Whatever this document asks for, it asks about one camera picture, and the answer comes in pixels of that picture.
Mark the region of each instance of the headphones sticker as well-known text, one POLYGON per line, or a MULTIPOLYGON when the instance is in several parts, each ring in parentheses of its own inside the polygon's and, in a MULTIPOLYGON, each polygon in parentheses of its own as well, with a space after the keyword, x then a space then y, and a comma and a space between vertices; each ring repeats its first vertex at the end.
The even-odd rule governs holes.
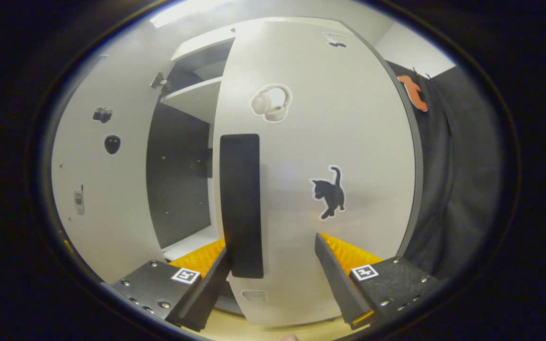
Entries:
POLYGON ((328 41, 328 45, 330 45, 332 47, 342 47, 342 48, 347 47, 347 45, 345 45, 344 43, 341 43, 340 41, 338 41, 339 38, 347 39, 346 36, 338 35, 336 33, 330 33, 330 32, 323 32, 321 34, 323 34, 325 39, 328 41))
POLYGON ((336 174, 332 182, 327 179, 310 179, 313 184, 313 199, 326 204, 326 210, 319 217, 320 222, 334 218, 337 208, 339 212, 345 211, 345 190, 340 186, 340 167, 332 164, 328 169, 336 174))
POLYGON ((250 108, 267 123, 280 123, 288 116, 292 91, 284 84, 267 84, 252 96, 250 108))

